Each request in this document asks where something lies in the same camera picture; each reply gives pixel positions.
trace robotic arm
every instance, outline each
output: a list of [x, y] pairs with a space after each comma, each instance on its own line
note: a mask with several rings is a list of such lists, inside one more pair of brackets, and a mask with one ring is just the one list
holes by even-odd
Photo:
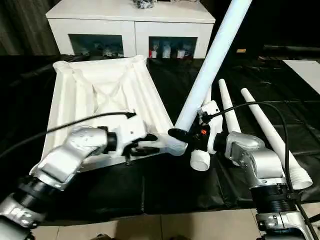
[[[227, 87], [224, 85], [220, 91], [225, 105], [226, 99], [230, 98]], [[229, 102], [227, 109], [232, 107], [231, 100]], [[279, 156], [266, 148], [260, 138], [241, 133], [234, 112], [229, 112], [232, 119], [231, 114], [225, 114], [230, 132], [223, 132], [223, 117], [209, 117], [219, 112], [216, 102], [211, 101], [198, 110], [200, 121], [199, 127], [195, 127], [195, 133], [190, 134], [176, 128], [170, 129], [168, 133], [180, 141], [191, 144], [195, 149], [190, 161], [195, 170], [207, 170], [210, 164], [209, 154], [216, 152], [223, 153], [243, 170], [257, 209], [258, 228], [266, 233], [259, 238], [260, 240], [313, 240], [301, 212], [297, 211], [296, 196], [288, 189]]]
[[30, 229], [43, 222], [47, 211], [93, 155], [121, 156], [124, 149], [147, 136], [144, 121], [137, 115], [113, 132], [107, 127], [78, 126], [61, 146], [50, 151], [33, 167], [18, 189], [0, 204], [1, 240], [32, 239]]

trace black table cover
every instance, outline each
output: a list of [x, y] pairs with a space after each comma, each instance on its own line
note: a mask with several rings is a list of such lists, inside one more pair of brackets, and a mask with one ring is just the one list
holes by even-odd
[[[2, 130], [0, 152], [47, 127], [58, 60], [104, 59], [88, 56], [2, 57], [0, 74]], [[173, 123], [201, 67], [202, 59], [149, 59], [147, 67]], [[313, 185], [300, 191], [304, 203], [320, 201], [320, 95], [282, 61], [225, 62], [216, 80], [224, 78], [234, 105], [244, 103], [241, 88], [257, 101], [274, 104], [288, 124], [289, 148], [310, 174]], [[212, 97], [222, 109], [218, 81]], [[280, 135], [279, 117], [262, 109]], [[242, 132], [267, 139], [248, 107], [237, 109]], [[15, 189], [20, 177], [40, 160], [44, 138], [0, 159], [0, 199]], [[50, 211], [47, 225], [95, 223], [141, 214], [189, 213], [253, 208], [244, 174], [217, 153], [210, 169], [190, 167], [184, 156], [158, 155], [79, 174]]]

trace white pipe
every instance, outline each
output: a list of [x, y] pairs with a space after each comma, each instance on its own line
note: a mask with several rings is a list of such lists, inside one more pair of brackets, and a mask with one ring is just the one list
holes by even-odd
[[[228, 88], [224, 79], [219, 80], [219, 88], [220, 88], [223, 109], [231, 108], [233, 105], [232, 105]], [[229, 111], [225, 114], [225, 120], [226, 120], [226, 125], [228, 127], [229, 133], [231, 132], [241, 133], [239, 122], [234, 110]]]
[[203, 100], [202, 105], [206, 105], [211, 102], [211, 91], [212, 91], [212, 87], [210, 86], [208, 92], [205, 95], [205, 99]]
[[[255, 102], [248, 89], [243, 88], [241, 90], [242, 96], [246, 102]], [[282, 164], [282, 168], [285, 169], [285, 143], [281, 136], [278, 134], [277, 130], [274, 128], [272, 123], [269, 121], [268, 117], [264, 114], [258, 105], [249, 106], [255, 119], [259, 123], [260, 127], [269, 143], [271, 144], [275, 153], [279, 156]], [[307, 171], [304, 170], [291, 151], [289, 151], [289, 170], [293, 188], [296, 190], [305, 189], [312, 185], [312, 179], [308, 175]]]
[[210, 50], [202, 64], [189, 96], [175, 124], [175, 128], [189, 131], [197, 111], [212, 85], [252, 0], [232, 0]]

